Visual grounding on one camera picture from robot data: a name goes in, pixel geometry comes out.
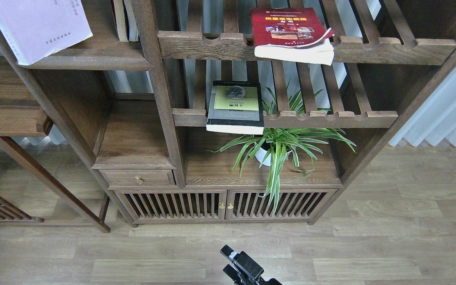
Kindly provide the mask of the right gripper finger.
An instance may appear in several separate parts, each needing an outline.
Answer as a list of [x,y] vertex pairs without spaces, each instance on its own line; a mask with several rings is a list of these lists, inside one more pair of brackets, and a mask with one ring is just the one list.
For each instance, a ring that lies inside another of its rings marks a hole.
[[247,269],[248,278],[257,279],[261,277],[261,274],[264,273],[264,269],[255,262],[246,252],[241,251],[237,253],[234,251],[230,246],[225,245],[221,250],[220,253],[228,258],[232,262],[233,265],[235,264],[242,264]]
[[235,265],[227,264],[223,268],[223,272],[233,280],[235,285],[247,285],[248,284],[247,269],[242,264],[235,264]]

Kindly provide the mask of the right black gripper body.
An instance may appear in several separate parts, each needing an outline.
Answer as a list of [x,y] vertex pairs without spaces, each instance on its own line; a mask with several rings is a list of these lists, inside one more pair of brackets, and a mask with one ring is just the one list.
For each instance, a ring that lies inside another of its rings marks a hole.
[[269,280],[264,280],[262,277],[259,277],[257,279],[253,278],[246,278],[244,280],[245,285],[282,285],[280,281],[278,281],[275,278],[271,278]]

